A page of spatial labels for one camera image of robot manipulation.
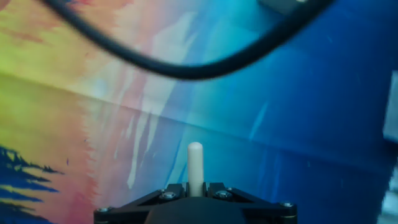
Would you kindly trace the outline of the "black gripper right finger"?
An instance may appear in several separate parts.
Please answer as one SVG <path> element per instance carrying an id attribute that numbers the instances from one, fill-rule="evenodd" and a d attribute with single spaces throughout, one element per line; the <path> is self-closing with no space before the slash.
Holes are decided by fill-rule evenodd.
<path id="1" fill-rule="evenodd" d="M 292 202 L 268 202 L 221 182 L 205 182 L 205 196 L 239 208 L 247 223 L 297 224 L 297 206 Z"/>

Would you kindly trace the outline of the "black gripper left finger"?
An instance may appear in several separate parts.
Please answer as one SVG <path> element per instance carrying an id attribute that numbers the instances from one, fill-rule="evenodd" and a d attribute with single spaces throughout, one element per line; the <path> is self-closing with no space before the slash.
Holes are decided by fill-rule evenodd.
<path id="1" fill-rule="evenodd" d="M 188 183 L 169 184 L 121 207 L 101 207 L 94 211 L 94 224 L 141 224 L 158 205 L 188 196 Z"/>

